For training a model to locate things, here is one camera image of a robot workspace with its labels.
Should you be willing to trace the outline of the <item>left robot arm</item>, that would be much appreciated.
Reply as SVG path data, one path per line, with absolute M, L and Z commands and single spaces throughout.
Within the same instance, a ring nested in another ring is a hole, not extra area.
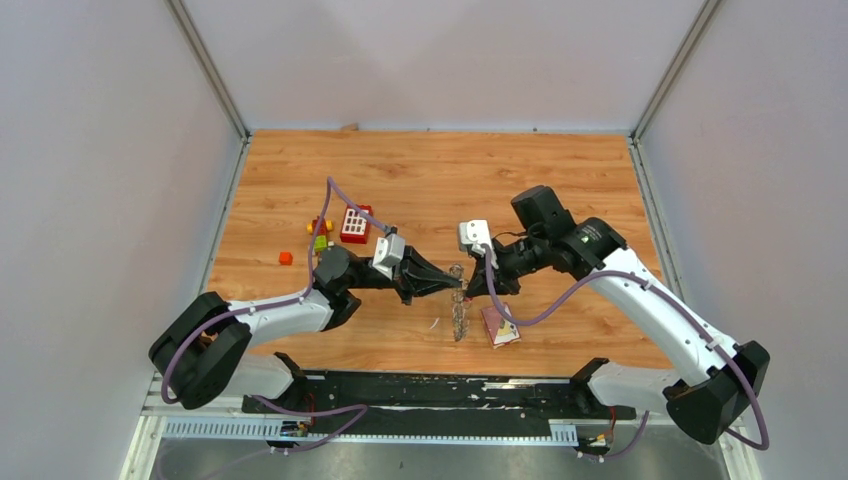
M 305 403 L 304 383 L 289 363 L 251 356 L 249 349 L 344 325 L 362 304 L 357 290 L 391 290 L 409 305 L 460 285 L 411 246 L 387 267 L 375 257 L 331 247 L 301 291 L 259 301 L 226 301 L 215 291 L 197 296 L 153 342 L 148 357 L 162 376 L 160 396 L 168 405 L 193 410 L 228 393 L 264 396 L 279 411 L 293 413 Z

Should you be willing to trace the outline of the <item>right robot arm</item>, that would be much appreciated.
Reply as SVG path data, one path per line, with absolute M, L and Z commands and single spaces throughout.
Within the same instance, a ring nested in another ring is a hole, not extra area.
M 608 223 L 597 217 L 576 222 L 551 187 L 532 187 L 511 206 L 523 230 L 510 244 L 497 241 L 485 220 L 458 226 L 460 250 L 476 261 L 466 297 L 488 295 L 506 322 L 529 327 L 588 286 L 672 363 L 661 370 L 594 360 L 574 377 L 581 381 L 570 392 L 577 413 L 592 418 L 609 406 L 664 411 L 700 443 L 713 444 L 728 434 L 753 449 L 769 448 L 758 396 L 770 355 L 760 343 L 740 343 L 712 326 L 659 281 Z M 520 278 L 546 268 L 570 275 L 575 284 L 536 317 L 516 317 L 502 296 L 518 294 Z

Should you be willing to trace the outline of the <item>metal disc with keyrings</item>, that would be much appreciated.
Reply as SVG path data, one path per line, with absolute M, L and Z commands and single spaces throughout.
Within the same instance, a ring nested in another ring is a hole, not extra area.
M 451 294 L 451 314 L 454 341 L 461 342 L 466 338 L 470 329 L 469 306 L 466 302 L 468 280 L 465 278 L 464 267 L 459 263 L 452 264 L 448 272 L 460 283 L 459 287 L 455 288 Z

